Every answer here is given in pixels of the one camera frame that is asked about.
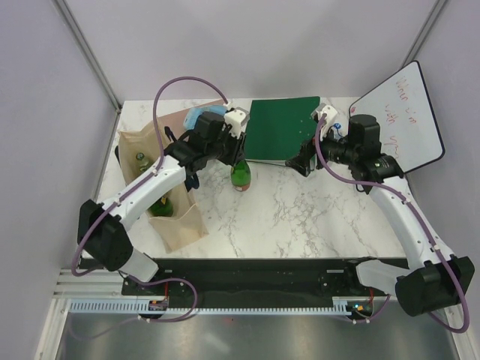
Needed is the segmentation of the blue cap water bottle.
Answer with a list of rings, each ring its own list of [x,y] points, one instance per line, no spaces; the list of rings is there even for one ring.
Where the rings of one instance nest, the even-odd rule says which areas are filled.
[[[342,125],[338,122],[335,122],[333,125],[332,125],[332,129],[333,129],[333,137],[335,140],[342,140],[344,138],[344,133],[343,133],[343,128],[342,128]]]

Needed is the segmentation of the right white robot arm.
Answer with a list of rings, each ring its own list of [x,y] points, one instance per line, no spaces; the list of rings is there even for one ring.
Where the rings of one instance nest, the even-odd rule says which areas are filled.
[[[380,125],[372,115],[354,115],[348,132],[335,137],[334,116],[313,114],[316,130],[286,165],[303,176],[316,167],[359,186],[380,208],[406,255],[401,268],[379,259],[361,259],[343,276],[345,290],[361,295],[369,287],[397,298],[411,317],[460,305],[469,316],[466,292],[475,272],[469,257],[458,257],[434,232],[411,194],[404,172],[382,150]]]

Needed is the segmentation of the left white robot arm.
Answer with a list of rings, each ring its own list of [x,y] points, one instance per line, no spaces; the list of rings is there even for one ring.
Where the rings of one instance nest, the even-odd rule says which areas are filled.
[[[128,230],[155,201],[210,160],[228,166],[243,161],[249,118],[249,112],[239,107],[224,115],[203,112],[193,129],[162,147],[153,165],[124,190],[101,203],[85,201],[79,210],[76,252],[86,251],[106,270],[134,278],[149,295],[161,292],[165,278],[158,264],[132,245]]]

